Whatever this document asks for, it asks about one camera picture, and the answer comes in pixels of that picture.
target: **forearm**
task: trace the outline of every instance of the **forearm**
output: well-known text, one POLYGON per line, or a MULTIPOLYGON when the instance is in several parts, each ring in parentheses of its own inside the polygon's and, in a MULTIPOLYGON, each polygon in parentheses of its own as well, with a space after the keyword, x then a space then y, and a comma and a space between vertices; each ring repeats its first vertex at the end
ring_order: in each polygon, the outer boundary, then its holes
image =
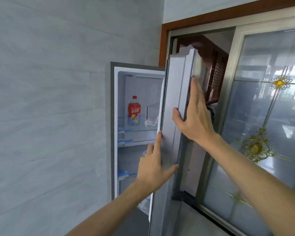
POLYGON ((204 145, 275 235, 295 235, 295 192, 215 135, 204 145))
POLYGON ((67 236, 112 236, 148 192, 131 184, 120 196, 81 222, 67 236))

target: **plastic bottle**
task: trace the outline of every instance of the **plastic bottle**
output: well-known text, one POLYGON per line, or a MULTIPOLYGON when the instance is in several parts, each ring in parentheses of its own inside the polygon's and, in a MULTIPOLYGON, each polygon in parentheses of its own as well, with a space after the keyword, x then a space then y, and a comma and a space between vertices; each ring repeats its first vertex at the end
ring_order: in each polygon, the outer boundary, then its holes
POLYGON ((132 102, 128 105, 128 125, 138 126, 140 124, 141 105, 137 103, 137 97, 132 97, 132 102))

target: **hand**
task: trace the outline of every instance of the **hand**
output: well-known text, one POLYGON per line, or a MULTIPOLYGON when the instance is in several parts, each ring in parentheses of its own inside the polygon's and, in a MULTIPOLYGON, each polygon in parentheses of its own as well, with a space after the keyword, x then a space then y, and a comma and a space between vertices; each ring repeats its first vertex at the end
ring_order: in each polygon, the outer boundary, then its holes
POLYGON ((190 100, 187 109, 187 119, 184 122, 179 111, 173 109, 173 121, 178 129, 189 139, 204 147, 216 135, 213 129, 211 115, 205 105, 202 88, 193 78, 190 86, 190 100))
POLYGON ((159 190, 178 168, 178 165, 174 165, 168 170, 162 168, 160 151, 161 138, 162 132, 159 131, 155 139, 155 145, 150 144, 147 154, 140 159, 135 183, 144 191, 146 196, 159 190))

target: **wooden door frame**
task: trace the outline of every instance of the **wooden door frame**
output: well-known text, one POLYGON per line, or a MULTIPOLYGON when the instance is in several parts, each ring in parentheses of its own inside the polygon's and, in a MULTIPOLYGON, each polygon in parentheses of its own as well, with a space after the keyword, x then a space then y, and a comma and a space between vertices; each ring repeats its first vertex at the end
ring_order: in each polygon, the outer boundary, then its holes
POLYGON ((171 30, 229 20, 233 18, 259 14, 267 11, 275 11, 294 6, 295 0, 258 0, 235 7, 229 7, 226 9, 205 13, 195 17, 189 17, 178 21, 164 23, 162 24, 161 31, 158 66, 165 67, 168 32, 171 30))

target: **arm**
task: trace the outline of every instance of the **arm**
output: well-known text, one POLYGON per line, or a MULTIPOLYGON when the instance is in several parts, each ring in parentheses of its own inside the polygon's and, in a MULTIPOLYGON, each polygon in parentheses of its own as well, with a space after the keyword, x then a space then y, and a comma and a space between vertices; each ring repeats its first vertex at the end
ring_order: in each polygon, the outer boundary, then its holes
POLYGON ((201 87, 194 79, 186 121, 181 120, 177 109, 173 109, 173 120, 226 171, 276 236, 295 235, 295 192, 214 132, 201 87))
POLYGON ((142 200, 169 180, 178 165, 168 170, 162 169, 161 138, 162 133, 159 132, 155 146, 149 145, 146 156, 141 157, 136 181, 109 204, 81 222, 67 236, 112 236, 142 200))

